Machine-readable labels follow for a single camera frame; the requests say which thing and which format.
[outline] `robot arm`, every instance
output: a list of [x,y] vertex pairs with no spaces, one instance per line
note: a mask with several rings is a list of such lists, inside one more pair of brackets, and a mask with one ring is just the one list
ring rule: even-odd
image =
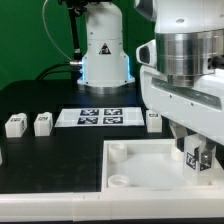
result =
[[63,1],[66,2],[69,9],[75,12],[75,16],[79,17],[87,11],[88,3],[111,2],[112,0],[58,0],[59,5],[62,5]]
[[[216,69],[223,68],[224,1],[136,0],[136,9],[156,18],[155,40],[137,50],[143,100],[185,139],[190,176],[203,179],[206,170],[211,180],[215,142],[224,145],[224,73]],[[185,127],[198,134],[180,135]]]
[[150,21],[156,21],[157,8],[155,0],[136,0],[136,10]]

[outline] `robot logo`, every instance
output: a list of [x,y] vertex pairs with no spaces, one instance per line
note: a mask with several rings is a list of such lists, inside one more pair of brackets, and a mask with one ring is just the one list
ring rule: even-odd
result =
[[103,47],[100,50],[100,54],[111,54],[109,47],[104,43]]

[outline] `silver cylinder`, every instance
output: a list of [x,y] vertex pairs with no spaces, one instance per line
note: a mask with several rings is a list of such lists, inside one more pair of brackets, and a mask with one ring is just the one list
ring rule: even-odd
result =
[[157,69],[171,78],[171,83],[193,80],[194,76],[214,73],[210,61],[224,53],[224,30],[189,33],[156,34]]
[[177,87],[193,87],[194,86],[194,76],[167,76],[168,84]]

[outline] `small white block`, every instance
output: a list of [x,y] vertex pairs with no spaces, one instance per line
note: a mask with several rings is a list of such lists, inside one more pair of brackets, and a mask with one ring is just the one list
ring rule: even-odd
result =
[[149,133],[162,132],[162,117],[161,115],[151,110],[146,111],[146,125]]
[[35,136],[50,136],[53,127],[51,113],[38,114],[34,122]]
[[15,114],[5,124],[7,138],[20,138],[27,128],[26,114]]

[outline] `green background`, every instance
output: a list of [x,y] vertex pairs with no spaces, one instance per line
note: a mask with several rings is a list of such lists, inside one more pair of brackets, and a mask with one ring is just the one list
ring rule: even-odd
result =
[[[18,80],[33,80],[45,68],[67,62],[50,42],[43,25],[45,0],[0,0],[0,90]],[[134,0],[114,0],[122,10],[124,50],[130,56],[131,73],[138,76],[136,48],[153,38],[154,24],[133,8]],[[49,31],[58,46],[72,58],[73,45],[67,7],[50,0],[46,8]],[[77,21],[81,48],[86,51],[84,18]],[[50,78],[68,78],[68,74]]]

